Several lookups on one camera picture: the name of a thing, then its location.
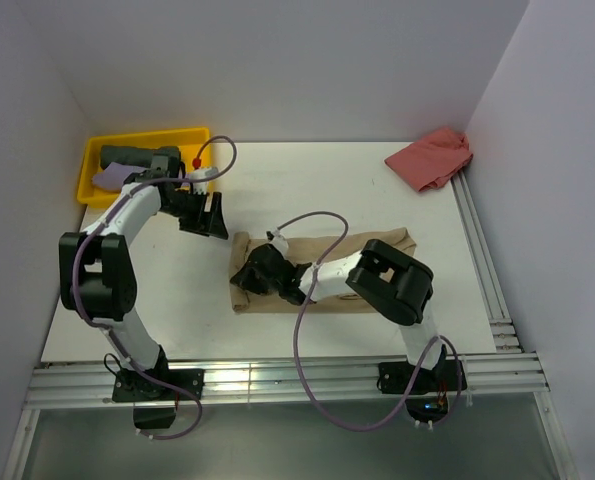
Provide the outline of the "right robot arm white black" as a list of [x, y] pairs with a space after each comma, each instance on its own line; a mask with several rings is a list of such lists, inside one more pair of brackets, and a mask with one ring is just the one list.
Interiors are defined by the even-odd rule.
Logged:
[[327, 262], [295, 263], [287, 252], [288, 243], [278, 238], [254, 248], [230, 283], [297, 307], [355, 296], [399, 326], [415, 386], [429, 390], [443, 379], [445, 347], [425, 315], [433, 296], [428, 266], [379, 239]]

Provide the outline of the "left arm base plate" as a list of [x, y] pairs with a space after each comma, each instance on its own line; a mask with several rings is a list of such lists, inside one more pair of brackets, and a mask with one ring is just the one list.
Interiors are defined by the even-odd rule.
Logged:
[[167, 430], [176, 420], [182, 401], [202, 397], [203, 369], [170, 370], [153, 383], [139, 373], [121, 369], [116, 374], [111, 400], [133, 406], [133, 424], [142, 430]]

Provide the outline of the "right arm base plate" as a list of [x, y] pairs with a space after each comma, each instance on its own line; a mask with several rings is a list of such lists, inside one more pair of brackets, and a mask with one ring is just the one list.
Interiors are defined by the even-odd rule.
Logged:
[[[378, 364], [377, 388], [382, 394], [403, 394], [413, 375], [414, 366], [407, 361], [381, 362]], [[433, 370], [421, 369], [410, 390], [411, 395], [466, 390], [468, 383], [461, 361], [448, 359]]]

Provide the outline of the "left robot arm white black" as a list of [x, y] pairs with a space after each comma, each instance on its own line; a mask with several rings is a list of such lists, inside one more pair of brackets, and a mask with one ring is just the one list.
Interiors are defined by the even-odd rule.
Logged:
[[227, 239], [221, 195], [207, 191], [209, 182], [223, 174], [216, 167], [187, 173], [168, 151], [153, 153], [147, 168], [112, 162], [102, 177], [117, 187], [117, 198], [91, 225], [59, 240], [62, 305], [105, 335], [116, 353], [119, 382], [149, 399], [168, 394], [172, 375], [163, 347], [136, 308], [130, 245], [158, 213], [176, 218], [182, 231]]

